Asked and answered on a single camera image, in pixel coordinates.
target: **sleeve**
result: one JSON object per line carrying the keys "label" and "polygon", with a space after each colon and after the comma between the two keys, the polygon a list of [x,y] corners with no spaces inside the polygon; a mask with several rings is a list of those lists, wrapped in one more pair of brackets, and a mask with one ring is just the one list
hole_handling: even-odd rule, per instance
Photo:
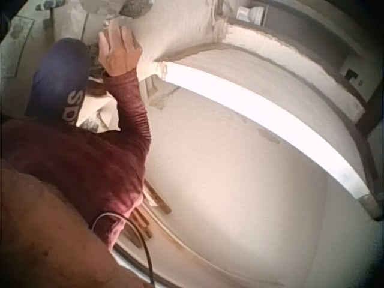
{"label": "sleeve", "polygon": [[116,77],[106,76],[104,83],[117,101],[121,131],[100,133],[100,137],[118,145],[131,145],[134,142],[146,154],[151,144],[151,132],[145,105],[140,97],[136,70]]}

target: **hand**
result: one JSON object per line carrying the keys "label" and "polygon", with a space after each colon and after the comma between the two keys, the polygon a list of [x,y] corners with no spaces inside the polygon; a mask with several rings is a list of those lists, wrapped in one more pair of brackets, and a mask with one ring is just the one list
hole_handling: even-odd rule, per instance
{"label": "hand", "polygon": [[107,31],[99,33],[98,60],[111,77],[135,69],[142,52],[132,30],[120,28],[117,19],[111,20]]}

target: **red shirt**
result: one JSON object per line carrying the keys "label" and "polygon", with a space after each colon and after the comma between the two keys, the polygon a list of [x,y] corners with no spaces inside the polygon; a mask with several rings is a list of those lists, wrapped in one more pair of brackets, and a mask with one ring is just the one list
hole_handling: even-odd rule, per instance
{"label": "red shirt", "polygon": [[[102,212],[129,217],[143,200],[151,142],[136,71],[104,79],[118,103],[120,131],[94,134],[64,121],[14,119],[2,126],[2,158],[22,173],[51,183],[88,224]],[[111,249],[124,223],[103,217],[95,233]]]}

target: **man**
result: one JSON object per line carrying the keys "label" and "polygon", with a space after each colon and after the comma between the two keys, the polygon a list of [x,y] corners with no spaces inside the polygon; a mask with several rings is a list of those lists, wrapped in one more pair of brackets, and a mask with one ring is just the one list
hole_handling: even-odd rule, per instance
{"label": "man", "polygon": [[[118,103],[120,131],[94,134],[74,124],[89,73],[86,46],[58,41],[34,76],[25,119],[2,126],[2,158],[21,173],[54,185],[88,224],[102,212],[129,217],[143,200],[144,163],[151,142],[136,66],[142,53],[117,20],[101,32],[104,84]],[[112,249],[124,223],[104,217],[95,233]]]}

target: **black cable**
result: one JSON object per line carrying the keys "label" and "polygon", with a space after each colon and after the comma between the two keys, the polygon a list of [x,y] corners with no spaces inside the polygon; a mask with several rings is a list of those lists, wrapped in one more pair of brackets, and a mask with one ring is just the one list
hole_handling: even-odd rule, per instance
{"label": "black cable", "polygon": [[141,234],[140,230],[136,227],[136,225],[135,225],[131,220],[129,220],[127,217],[123,216],[123,215],[120,214],[120,213],[117,213],[117,212],[103,212],[103,213],[101,213],[101,214],[95,219],[95,221],[93,222],[93,224],[89,227],[89,228],[91,229],[91,231],[94,230],[97,221],[98,221],[100,218],[103,218],[104,216],[114,216],[114,217],[117,217],[117,218],[119,218],[120,220],[123,220],[124,222],[128,223],[128,225],[130,225],[130,226],[135,230],[136,234],[139,236],[140,241],[142,242],[142,244],[143,244],[143,246],[144,246],[146,259],[147,259],[147,261],[148,261],[149,280],[151,281],[151,284],[153,285],[153,287],[155,287],[154,271],[153,271],[153,267],[152,267],[151,257],[150,257],[150,255],[149,255],[148,247],[147,247],[146,244],[145,244],[144,237],[143,237],[143,235]]}

